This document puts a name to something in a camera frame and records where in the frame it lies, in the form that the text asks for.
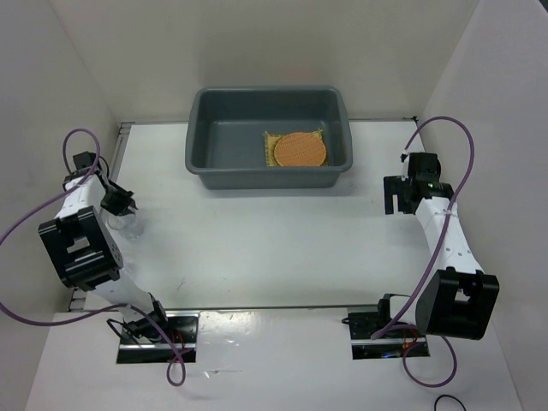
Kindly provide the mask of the clear faceted cup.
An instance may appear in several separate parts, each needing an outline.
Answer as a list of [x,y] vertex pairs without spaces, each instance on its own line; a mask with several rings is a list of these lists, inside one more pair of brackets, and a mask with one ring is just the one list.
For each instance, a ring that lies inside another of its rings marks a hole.
[[144,232],[144,224],[136,209],[130,209],[127,214],[107,214],[106,223],[111,230],[128,240],[136,240]]

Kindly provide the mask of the round orange woven tray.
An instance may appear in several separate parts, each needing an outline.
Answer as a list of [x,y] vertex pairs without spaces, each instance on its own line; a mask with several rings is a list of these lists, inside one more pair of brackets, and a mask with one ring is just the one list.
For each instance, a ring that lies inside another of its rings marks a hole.
[[320,132],[297,132],[278,140],[273,157],[283,167],[316,167],[327,159],[327,149]]

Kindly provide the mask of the square bamboo mat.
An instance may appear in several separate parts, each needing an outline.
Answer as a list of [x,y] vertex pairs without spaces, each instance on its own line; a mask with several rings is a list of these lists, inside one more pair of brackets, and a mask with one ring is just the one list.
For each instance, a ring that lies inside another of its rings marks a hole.
[[321,128],[312,132],[264,132],[265,161],[269,167],[318,167],[328,164]]

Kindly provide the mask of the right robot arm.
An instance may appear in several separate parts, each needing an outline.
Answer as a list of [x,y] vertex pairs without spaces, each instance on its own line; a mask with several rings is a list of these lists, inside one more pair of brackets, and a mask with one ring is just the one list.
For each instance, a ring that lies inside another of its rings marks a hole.
[[499,281],[484,273],[462,230],[453,188],[443,183],[434,153],[402,155],[399,176],[384,178],[386,214],[417,218],[431,253],[426,279],[410,296],[385,295],[375,316],[375,337],[393,337],[405,325],[424,335],[480,340],[499,293]]

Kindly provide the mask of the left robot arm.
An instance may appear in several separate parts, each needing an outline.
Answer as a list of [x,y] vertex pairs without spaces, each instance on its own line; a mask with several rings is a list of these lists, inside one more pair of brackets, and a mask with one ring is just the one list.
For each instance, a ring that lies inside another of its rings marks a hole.
[[159,300],[139,288],[124,268],[112,230],[139,235],[134,193],[112,182],[97,168],[97,155],[73,156],[75,170],[63,181],[68,196],[57,215],[39,226],[39,237],[64,286],[100,296],[116,305],[125,332],[152,343],[170,334],[170,320]]

